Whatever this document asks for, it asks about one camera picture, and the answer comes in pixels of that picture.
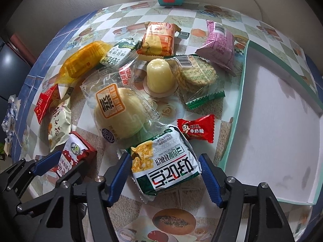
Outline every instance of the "pink snack package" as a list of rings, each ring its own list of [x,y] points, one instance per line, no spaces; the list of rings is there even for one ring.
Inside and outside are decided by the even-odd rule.
[[[207,20],[206,24],[208,37],[205,44],[196,50],[196,54],[209,60],[213,66],[219,65],[232,76],[236,76],[233,71],[235,40],[232,33],[220,23]]]

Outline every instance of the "white wall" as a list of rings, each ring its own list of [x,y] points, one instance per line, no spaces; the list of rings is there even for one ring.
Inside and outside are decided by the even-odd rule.
[[[24,0],[7,24],[38,56],[69,21],[114,4],[138,0]],[[252,0],[188,0],[224,6],[261,20]],[[323,73],[323,27],[305,0],[257,0],[263,21],[298,43]]]

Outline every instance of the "open box lid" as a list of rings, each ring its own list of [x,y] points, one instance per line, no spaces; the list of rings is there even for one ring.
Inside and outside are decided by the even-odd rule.
[[[323,104],[285,62],[249,41],[227,150],[227,175],[267,182],[279,201],[313,205],[322,188]]]

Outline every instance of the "checkered tablecloth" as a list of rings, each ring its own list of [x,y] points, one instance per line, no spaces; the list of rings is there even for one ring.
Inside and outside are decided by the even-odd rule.
[[[181,7],[160,6],[156,0],[113,5],[72,21],[55,36],[37,60],[19,94],[22,102],[11,150],[14,161],[19,158],[26,160],[41,158],[48,154],[48,128],[46,123],[42,123],[41,126],[38,124],[34,113],[35,104],[42,90],[42,81],[56,75],[64,61],[77,50],[96,40],[117,42],[121,38],[142,39],[145,33],[143,23],[153,21],[175,23],[182,32],[188,33],[187,39],[175,39],[175,52],[191,54],[206,41],[206,20],[222,23],[234,35],[237,70],[242,70],[243,49],[246,42],[252,40],[282,59],[317,93],[303,50],[281,32],[261,21],[227,8],[198,2],[186,2]],[[117,157],[95,127],[79,87],[81,83],[82,81],[76,85],[71,95],[72,130],[77,131],[98,150],[88,174],[88,177],[93,179],[115,164]],[[176,95],[162,101],[152,100],[164,122],[168,123],[174,123],[177,118],[192,120],[201,115],[214,113],[218,118],[215,121],[214,144],[203,145],[197,140],[192,141],[192,146],[197,154],[208,153],[217,164],[226,147],[239,84],[239,75],[236,78],[227,75],[224,85],[226,97],[213,100],[193,112],[185,109]],[[49,192],[54,188],[56,180],[57,177],[50,172],[42,177],[36,177],[31,183],[31,192],[34,196]],[[211,203],[200,177],[160,193],[148,204],[141,201],[137,187],[131,179],[128,179],[120,200],[109,209],[109,213],[120,241],[123,241],[121,237],[124,239],[125,230],[145,232],[145,228],[151,225],[153,213],[166,208],[180,208],[190,212],[195,217],[197,226],[207,230],[208,235],[205,235],[206,240],[203,240],[205,242],[209,241],[221,215],[221,210]],[[298,239],[308,224],[311,207],[282,203],[282,208],[295,239]],[[248,208],[245,208],[242,230],[246,226],[247,212]],[[87,216],[83,220],[83,225],[88,241],[92,241]],[[192,242],[200,239],[192,234],[176,238],[178,241]]]

